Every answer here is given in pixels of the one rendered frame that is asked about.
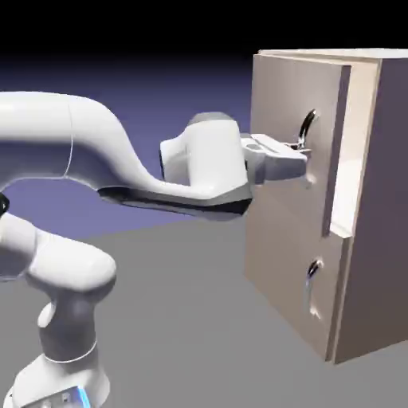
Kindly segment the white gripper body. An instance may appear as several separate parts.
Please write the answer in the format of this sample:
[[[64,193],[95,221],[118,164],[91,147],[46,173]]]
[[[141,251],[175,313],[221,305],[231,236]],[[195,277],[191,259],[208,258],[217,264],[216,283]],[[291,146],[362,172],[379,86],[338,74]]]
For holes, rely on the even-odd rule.
[[[250,137],[252,183],[297,179],[305,175],[306,155],[264,134],[251,134]]]

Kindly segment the long curved metal door handle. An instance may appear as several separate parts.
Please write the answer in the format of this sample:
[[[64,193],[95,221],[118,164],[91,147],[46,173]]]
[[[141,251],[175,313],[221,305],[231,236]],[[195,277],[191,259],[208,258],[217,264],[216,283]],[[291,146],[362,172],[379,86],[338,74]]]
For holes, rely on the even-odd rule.
[[[299,134],[296,143],[290,143],[289,146],[294,150],[310,159],[312,150],[306,147],[306,137],[314,119],[316,118],[316,110],[312,109],[304,118],[300,125]]]

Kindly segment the tall light wood cabinet door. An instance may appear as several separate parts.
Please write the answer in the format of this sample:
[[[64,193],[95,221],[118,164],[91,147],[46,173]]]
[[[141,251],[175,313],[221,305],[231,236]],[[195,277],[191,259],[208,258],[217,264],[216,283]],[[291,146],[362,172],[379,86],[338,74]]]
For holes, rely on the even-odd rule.
[[[252,133],[295,143],[307,114],[316,112],[305,140],[311,151],[306,175],[269,182],[263,189],[322,235],[332,220],[350,74],[349,65],[338,63],[253,58]]]

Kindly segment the short light wood cabinet door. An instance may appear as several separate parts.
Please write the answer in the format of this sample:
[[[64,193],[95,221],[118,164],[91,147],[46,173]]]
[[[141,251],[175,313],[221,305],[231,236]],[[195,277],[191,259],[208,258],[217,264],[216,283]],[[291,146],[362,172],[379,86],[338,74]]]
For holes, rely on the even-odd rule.
[[[246,218],[245,275],[315,352],[332,357],[337,289],[350,238],[339,231],[326,237],[276,202],[255,202]],[[321,319],[305,310],[309,265],[321,258],[312,304]]]

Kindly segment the light wood cabinet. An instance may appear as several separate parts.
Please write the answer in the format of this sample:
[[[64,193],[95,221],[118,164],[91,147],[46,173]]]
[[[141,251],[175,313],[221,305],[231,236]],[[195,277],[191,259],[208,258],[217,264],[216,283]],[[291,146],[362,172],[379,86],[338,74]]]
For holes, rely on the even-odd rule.
[[[408,49],[256,55],[351,68],[329,230],[350,244],[328,361],[344,363],[408,340]],[[251,207],[276,202],[291,213],[263,189],[269,182],[255,187]]]

